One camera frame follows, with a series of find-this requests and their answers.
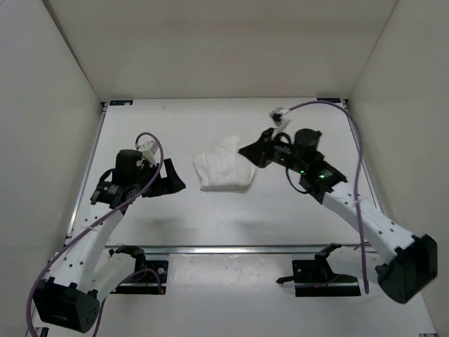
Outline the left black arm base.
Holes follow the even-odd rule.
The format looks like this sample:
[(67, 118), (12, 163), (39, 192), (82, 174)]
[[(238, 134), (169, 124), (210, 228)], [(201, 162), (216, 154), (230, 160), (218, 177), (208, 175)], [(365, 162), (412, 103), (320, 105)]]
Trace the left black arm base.
[(126, 254), (135, 260), (133, 274), (118, 285), (114, 293), (128, 295), (165, 295), (168, 260), (147, 260), (145, 250), (138, 246), (120, 245), (108, 250), (109, 257)]

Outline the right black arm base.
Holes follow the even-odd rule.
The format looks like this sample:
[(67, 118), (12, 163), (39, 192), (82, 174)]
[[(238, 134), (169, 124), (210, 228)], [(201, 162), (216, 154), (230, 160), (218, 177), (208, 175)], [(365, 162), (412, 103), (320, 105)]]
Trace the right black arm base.
[(342, 247), (341, 244), (332, 243), (321, 249), (312, 259), (293, 260), (293, 274), (279, 277), (276, 283), (292, 282), (295, 296), (298, 298), (361, 296), (358, 279), (334, 273), (327, 262), (329, 255)]

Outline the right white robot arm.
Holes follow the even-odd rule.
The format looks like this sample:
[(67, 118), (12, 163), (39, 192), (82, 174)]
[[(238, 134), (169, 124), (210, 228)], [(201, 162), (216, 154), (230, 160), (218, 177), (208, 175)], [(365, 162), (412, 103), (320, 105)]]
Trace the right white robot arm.
[(271, 112), (275, 126), (239, 149), (259, 168), (275, 163), (300, 175), (302, 193), (337, 214), (360, 237), (358, 250), (329, 244), (314, 256), (315, 275), (324, 284), (340, 275), (358, 277), (378, 285), (393, 301), (405, 304), (438, 275), (438, 247), (429, 235), (420, 237), (376, 209), (346, 176), (330, 165), (318, 146), (321, 132), (302, 128), (294, 137), (285, 133), (288, 113)]

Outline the white pleated skirt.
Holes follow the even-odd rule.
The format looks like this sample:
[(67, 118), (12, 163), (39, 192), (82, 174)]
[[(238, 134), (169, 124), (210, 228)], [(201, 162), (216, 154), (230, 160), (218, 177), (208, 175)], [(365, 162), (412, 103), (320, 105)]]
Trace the white pleated skirt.
[(193, 158), (199, 179), (199, 189), (205, 192), (246, 191), (254, 178), (256, 168), (239, 154), (241, 138), (223, 137), (209, 150)]

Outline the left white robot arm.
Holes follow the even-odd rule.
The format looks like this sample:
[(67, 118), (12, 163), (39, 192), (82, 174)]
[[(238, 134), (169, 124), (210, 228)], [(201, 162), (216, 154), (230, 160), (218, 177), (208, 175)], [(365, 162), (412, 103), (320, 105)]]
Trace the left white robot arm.
[(90, 197), (87, 223), (77, 228), (32, 286), (27, 304), (35, 306), (40, 320), (78, 333), (97, 331), (105, 299), (113, 290), (156, 274), (148, 268), (143, 249), (124, 244), (109, 250), (108, 261), (99, 266), (111, 234), (137, 198), (185, 188), (158, 140), (136, 142), (133, 149), (119, 151), (114, 168), (101, 175)]

